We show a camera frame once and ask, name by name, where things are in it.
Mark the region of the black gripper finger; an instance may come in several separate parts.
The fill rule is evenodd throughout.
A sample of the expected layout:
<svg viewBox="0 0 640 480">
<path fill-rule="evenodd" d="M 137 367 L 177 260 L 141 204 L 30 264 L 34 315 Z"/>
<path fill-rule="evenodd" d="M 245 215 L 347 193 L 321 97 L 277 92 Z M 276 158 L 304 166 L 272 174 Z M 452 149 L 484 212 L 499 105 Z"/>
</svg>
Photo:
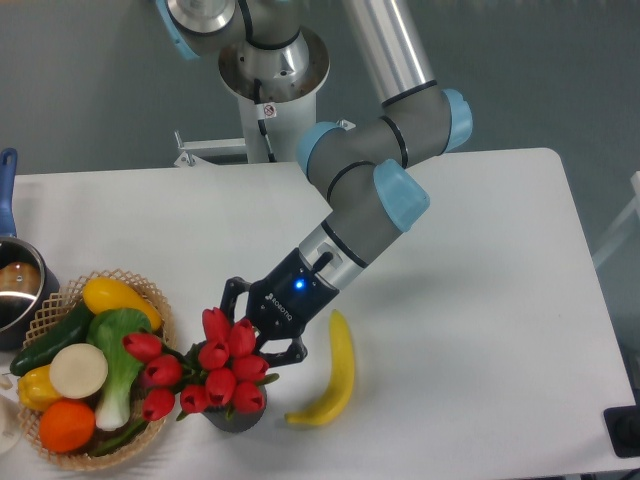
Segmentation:
<svg viewBox="0 0 640 480">
<path fill-rule="evenodd" d="M 282 367 L 301 363 L 307 357 L 307 348 L 300 337 L 293 338 L 288 348 L 283 352 L 263 353 L 261 348 L 268 342 L 263 335 L 256 339 L 254 354 L 261 357 L 269 367 Z"/>
<path fill-rule="evenodd" d="M 240 295 L 248 293 L 250 287 L 251 283 L 239 276 L 229 278 L 225 282 L 219 309 L 228 320 L 233 320 L 235 318 L 237 299 Z"/>
</svg>

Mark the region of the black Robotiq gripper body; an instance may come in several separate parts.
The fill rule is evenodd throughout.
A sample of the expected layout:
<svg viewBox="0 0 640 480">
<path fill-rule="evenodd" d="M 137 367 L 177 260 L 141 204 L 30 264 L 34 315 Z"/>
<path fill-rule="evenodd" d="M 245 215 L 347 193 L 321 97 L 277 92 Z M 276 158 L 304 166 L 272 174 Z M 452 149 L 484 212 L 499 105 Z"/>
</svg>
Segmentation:
<svg viewBox="0 0 640 480">
<path fill-rule="evenodd" d="M 258 345 L 300 337 L 306 325 L 339 290 L 322 280 L 320 269 L 333 259 L 322 253 L 309 266 L 300 250 L 292 250 L 265 278 L 251 284 L 247 318 L 258 332 Z"/>
</svg>

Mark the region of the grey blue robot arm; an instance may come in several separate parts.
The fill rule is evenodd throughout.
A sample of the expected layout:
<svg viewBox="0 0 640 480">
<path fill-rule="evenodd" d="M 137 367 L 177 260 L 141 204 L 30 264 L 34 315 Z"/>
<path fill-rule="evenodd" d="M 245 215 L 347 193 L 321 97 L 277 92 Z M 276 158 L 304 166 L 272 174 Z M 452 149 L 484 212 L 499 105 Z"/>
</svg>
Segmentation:
<svg viewBox="0 0 640 480">
<path fill-rule="evenodd" d="M 236 97 L 251 163 L 295 162 L 330 214 L 264 279 L 226 282 L 221 310 L 246 313 L 264 344 L 288 340 L 266 362 L 306 355 L 307 323 L 426 211 L 429 198 L 409 168 L 466 142 L 473 128 L 463 96 L 438 86 L 403 1 L 348 1 L 347 19 L 383 114 L 347 127 L 316 118 L 329 73 L 323 41 L 300 20 L 296 1 L 160 1 L 156 5 L 187 59 L 216 54 Z"/>
</svg>

